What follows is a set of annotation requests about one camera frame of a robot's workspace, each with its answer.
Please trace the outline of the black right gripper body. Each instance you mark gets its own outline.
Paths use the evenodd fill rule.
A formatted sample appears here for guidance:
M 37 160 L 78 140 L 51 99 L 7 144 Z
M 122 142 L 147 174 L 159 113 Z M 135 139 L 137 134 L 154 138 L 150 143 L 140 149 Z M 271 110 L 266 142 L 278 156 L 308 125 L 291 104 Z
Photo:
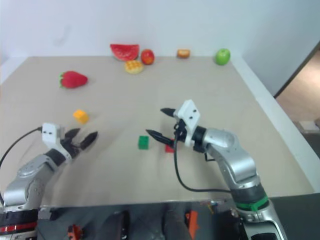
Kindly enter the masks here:
M 187 129 L 185 122 L 180 119 L 174 125 L 174 142 L 182 142 L 184 143 L 187 137 Z

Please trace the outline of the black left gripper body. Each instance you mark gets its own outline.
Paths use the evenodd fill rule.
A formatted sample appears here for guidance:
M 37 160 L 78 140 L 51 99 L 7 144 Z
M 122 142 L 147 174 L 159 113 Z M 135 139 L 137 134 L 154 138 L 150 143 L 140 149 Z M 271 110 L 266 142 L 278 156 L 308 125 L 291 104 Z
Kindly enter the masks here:
M 73 143 L 72 138 L 65 138 L 61 140 L 60 143 L 63 148 L 70 154 L 72 160 L 79 155 L 80 148 Z

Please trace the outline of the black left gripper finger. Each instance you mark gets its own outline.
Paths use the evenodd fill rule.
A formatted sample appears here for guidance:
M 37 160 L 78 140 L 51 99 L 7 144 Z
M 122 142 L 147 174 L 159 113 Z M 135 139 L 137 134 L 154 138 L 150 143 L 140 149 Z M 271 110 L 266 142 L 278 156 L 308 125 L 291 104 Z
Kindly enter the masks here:
M 80 128 L 73 128 L 67 131 L 64 135 L 64 139 L 71 141 L 80 131 Z
M 86 150 L 95 142 L 97 137 L 98 137 L 97 131 L 90 133 L 83 139 L 83 141 L 79 143 L 78 148 L 81 149 L 82 151 Z

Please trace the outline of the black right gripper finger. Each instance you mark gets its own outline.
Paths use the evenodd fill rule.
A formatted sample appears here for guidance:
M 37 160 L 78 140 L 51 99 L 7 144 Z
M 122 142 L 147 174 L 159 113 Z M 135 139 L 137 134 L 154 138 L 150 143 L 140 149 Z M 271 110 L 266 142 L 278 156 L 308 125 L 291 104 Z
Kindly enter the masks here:
M 160 111 L 161 111 L 162 113 L 164 113 L 165 115 L 169 116 L 169 117 L 172 117 L 172 118 L 175 117 L 175 111 L 176 111 L 176 110 L 175 110 L 174 108 L 168 108 L 168 107 L 166 107 L 166 108 L 161 108 Z
M 174 140 L 163 136 L 162 133 L 157 132 L 155 130 L 151 130 L 151 129 L 146 129 L 146 132 L 152 137 L 154 138 L 156 141 L 165 144 L 167 146 L 173 146 L 174 145 Z

